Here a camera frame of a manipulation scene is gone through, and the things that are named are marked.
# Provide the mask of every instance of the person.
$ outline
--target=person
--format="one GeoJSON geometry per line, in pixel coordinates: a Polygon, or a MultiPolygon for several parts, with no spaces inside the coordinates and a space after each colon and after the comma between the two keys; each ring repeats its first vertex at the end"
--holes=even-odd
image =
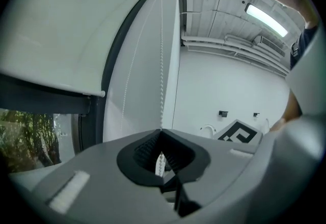
{"type": "MultiPolygon", "coordinates": [[[[305,21],[305,28],[301,33],[298,41],[291,47],[290,53],[290,69],[292,69],[300,58],[303,56],[306,48],[312,40],[318,27],[318,14],[314,10],[310,0],[276,0],[282,5],[294,9],[300,13],[305,21]]],[[[300,106],[295,95],[290,90],[288,102],[281,118],[272,126],[270,131],[279,130],[287,122],[294,120],[302,115],[300,106]]]]}

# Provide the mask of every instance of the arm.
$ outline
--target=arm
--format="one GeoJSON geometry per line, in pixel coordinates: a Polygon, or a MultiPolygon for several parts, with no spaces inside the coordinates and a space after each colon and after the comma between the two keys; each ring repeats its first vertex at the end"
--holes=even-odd
{"type": "Polygon", "coordinates": [[[300,116],[299,104],[294,96],[294,93],[290,90],[289,99],[283,115],[270,129],[270,131],[279,130],[287,122],[296,119],[300,116]]]}

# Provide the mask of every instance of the ceiling light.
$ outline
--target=ceiling light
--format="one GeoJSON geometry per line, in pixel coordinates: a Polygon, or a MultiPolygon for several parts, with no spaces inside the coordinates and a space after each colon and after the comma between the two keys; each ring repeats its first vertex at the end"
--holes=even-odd
{"type": "Polygon", "coordinates": [[[281,37],[285,37],[288,31],[283,28],[276,20],[274,20],[271,16],[267,15],[265,12],[251,5],[247,4],[245,11],[247,14],[259,19],[264,22],[266,25],[270,26],[273,30],[275,30],[281,37]]]}

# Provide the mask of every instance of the tree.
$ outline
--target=tree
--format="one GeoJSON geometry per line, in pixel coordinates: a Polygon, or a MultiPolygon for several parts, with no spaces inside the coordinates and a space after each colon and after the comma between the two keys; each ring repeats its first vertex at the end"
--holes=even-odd
{"type": "Polygon", "coordinates": [[[53,115],[6,110],[0,116],[0,121],[5,124],[0,129],[0,150],[10,172],[21,171],[24,167],[23,171],[31,170],[31,167],[34,169],[35,157],[45,167],[61,162],[53,115]]]}

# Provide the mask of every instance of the window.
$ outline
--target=window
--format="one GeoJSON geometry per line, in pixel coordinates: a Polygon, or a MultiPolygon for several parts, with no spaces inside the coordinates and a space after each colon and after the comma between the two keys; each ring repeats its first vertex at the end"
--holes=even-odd
{"type": "Polygon", "coordinates": [[[0,109],[0,152],[9,173],[68,161],[74,157],[71,115],[0,109]]]}

